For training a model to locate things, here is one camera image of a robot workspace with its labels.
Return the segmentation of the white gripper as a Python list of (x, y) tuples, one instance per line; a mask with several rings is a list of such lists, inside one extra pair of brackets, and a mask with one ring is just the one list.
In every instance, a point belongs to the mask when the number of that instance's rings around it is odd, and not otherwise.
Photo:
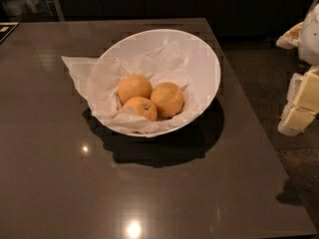
[[(283, 49), (298, 47), (299, 58), (319, 65), (319, 4), (300, 22), (276, 41)], [(303, 132), (319, 115), (319, 67), (311, 67), (304, 75), (295, 73), (289, 83), (287, 104), (281, 114), (278, 131), (295, 136)]]

